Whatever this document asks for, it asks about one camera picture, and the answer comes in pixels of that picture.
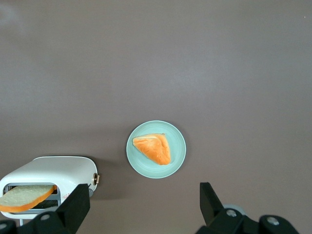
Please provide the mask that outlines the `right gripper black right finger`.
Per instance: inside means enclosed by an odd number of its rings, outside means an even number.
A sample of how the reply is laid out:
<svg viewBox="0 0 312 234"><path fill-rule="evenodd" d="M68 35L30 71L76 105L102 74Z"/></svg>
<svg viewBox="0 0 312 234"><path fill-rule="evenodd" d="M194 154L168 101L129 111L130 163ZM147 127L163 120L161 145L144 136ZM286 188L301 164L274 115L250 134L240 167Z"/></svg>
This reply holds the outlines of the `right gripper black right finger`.
<svg viewBox="0 0 312 234"><path fill-rule="evenodd" d="M205 226L198 234L297 234L286 219L263 215L258 221L250 219L235 208L225 208L209 182L200 183L200 210Z"/></svg>

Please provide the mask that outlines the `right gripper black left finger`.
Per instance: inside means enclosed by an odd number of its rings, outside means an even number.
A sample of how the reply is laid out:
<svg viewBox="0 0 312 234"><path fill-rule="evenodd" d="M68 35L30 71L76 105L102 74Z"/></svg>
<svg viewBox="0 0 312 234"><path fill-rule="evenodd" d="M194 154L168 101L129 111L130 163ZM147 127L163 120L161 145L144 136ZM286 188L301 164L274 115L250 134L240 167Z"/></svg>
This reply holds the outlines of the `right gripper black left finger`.
<svg viewBox="0 0 312 234"><path fill-rule="evenodd" d="M75 234L90 210L89 187L78 185L55 210L37 215L17 227L12 220L0 222L2 234Z"/></svg>

